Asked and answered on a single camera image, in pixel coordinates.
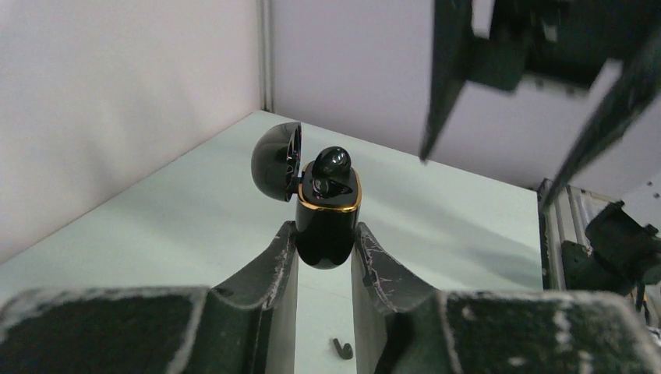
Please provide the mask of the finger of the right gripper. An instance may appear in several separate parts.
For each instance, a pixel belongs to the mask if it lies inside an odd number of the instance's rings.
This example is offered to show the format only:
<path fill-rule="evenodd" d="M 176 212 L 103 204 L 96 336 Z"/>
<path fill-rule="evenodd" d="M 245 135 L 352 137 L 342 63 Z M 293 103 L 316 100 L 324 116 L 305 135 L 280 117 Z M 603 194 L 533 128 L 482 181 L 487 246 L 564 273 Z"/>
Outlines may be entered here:
<path fill-rule="evenodd" d="M 660 32 L 650 34 L 620 77 L 593 111 L 564 159 L 551 186 L 539 200 L 546 212 L 576 174 L 622 139 L 660 95 Z"/>
<path fill-rule="evenodd" d="M 474 37 L 471 1 L 433 3 L 433 43 L 429 106 L 419 159 L 430 159 L 467 80 Z"/>

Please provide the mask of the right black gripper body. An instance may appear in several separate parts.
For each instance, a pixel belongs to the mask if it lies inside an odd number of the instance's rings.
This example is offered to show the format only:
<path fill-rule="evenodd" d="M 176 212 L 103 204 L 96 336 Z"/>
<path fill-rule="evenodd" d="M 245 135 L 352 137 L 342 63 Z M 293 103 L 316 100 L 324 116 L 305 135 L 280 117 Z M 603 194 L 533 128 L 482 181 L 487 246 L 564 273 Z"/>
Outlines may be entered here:
<path fill-rule="evenodd" d="M 659 34 L 658 1 L 495 1 L 467 80 L 508 93 L 528 79 L 587 91 L 616 61 L 625 85 L 658 95 Z"/>

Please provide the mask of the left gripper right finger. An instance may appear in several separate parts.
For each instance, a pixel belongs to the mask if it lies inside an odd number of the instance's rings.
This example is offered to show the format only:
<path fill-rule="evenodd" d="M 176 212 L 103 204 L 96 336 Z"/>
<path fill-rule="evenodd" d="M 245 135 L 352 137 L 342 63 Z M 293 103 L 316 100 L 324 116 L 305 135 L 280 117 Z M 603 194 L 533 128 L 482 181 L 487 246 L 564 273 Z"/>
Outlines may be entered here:
<path fill-rule="evenodd" d="M 660 347 L 629 302 L 589 291 L 444 291 L 366 224 L 352 255 L 359 373 L 657 373 Z"/>

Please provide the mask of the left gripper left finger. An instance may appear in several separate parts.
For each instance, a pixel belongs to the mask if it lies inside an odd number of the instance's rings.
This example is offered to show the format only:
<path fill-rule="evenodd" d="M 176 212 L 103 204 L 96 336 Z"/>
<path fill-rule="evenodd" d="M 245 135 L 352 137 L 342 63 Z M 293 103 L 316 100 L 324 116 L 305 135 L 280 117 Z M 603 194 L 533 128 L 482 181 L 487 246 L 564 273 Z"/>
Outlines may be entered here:
<path fill-rule="evenodd" d="M 298 256 L 284 222 L 208 288 L 33 289 L 1 310 L 4 373 L 291 373 Z"/>

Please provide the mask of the black earbud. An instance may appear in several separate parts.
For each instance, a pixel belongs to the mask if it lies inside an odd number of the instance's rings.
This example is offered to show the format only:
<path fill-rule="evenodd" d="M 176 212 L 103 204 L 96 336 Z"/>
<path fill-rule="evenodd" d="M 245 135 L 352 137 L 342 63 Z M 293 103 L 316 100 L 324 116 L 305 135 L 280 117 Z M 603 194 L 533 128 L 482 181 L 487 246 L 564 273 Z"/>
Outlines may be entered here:
<path fill-rule="evenodd" d="M 341 146 L 329 146 L 318 154 L 311 175 L 313 178 L 345 180 L 349 178 L 351 169 L 349 152 Z"/>
<path fill-rule="evenodd" d="M 331 342 L 340 359 L 348 361 L 354 358 L 354 350 L 350 343 L 341 343 L 338 338 L 333 338 Z"/>

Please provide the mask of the black earbud charging case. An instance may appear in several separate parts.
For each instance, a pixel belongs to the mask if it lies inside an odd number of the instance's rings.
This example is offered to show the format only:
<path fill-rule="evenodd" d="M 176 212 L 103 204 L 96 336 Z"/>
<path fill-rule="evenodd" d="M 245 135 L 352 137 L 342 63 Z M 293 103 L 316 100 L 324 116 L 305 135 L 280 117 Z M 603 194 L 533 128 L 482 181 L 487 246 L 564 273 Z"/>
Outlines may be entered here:
<path fill-rule="evenodd" d="M 255 186 L 271 199 L 296 199 L 295 247 L 301 260 L 320 270 L 342 265 L 351 254 L 362 203 L 353 168 L 348 179 L 313 178 L 314 161 L 303 164 L 302 125 L 286 122 L 268 129 L 251 156 Z"/>

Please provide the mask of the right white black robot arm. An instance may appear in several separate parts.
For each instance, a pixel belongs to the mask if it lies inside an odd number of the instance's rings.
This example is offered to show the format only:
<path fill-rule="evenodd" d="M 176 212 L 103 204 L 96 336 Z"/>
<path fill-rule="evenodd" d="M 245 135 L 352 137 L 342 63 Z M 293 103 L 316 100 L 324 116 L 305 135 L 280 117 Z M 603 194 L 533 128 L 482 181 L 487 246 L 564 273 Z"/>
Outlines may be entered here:
<path fill-rule="evenodd" d="M 660 95 L 660 4 L 657 1 L 496 1 L 489 33 L 475 33 L 470 1 L 433 3 L 429 106 L 419 149 L 427 161 L 466 83 L 512 93 L 529 81 L 574 96 L 604 65 L 620 76 L 592 112 L 555 177 L 538 194 L 544 284 L 558 290 L 636 296 L 660 280 L 660 208 L 634 215 L 631 199 L 608 204 L 586 226 L 585 243 L 554 241 L 551 221 L 569 182 L 620 141 Z"/>

